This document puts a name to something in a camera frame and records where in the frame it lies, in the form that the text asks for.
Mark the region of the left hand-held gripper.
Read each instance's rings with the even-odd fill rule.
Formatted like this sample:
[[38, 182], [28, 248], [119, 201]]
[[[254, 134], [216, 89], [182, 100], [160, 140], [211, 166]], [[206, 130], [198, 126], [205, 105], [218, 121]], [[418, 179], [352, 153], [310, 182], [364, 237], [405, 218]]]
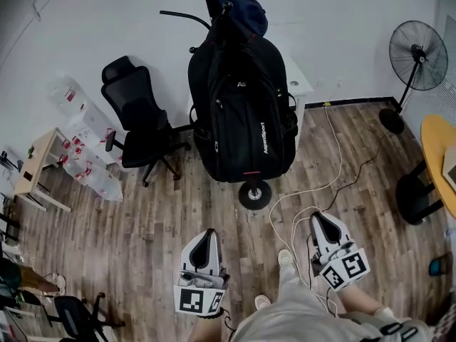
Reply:
[[218, 233], [209, 228], [182, 250], [174, 285], [175, 311], [193, 316], [221, 316], [230, 275], [222, 265]]

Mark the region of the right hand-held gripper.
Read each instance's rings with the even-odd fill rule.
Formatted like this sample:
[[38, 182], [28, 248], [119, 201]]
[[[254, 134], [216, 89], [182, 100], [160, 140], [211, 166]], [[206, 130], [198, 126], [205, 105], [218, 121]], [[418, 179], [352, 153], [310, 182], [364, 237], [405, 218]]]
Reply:
[[314, 276], [321, 276], [333, 291], [356, 283], [370, 272], [364, 248], [358, 247], [345, 223], [327, 212], [310, 217], [311, 258]]

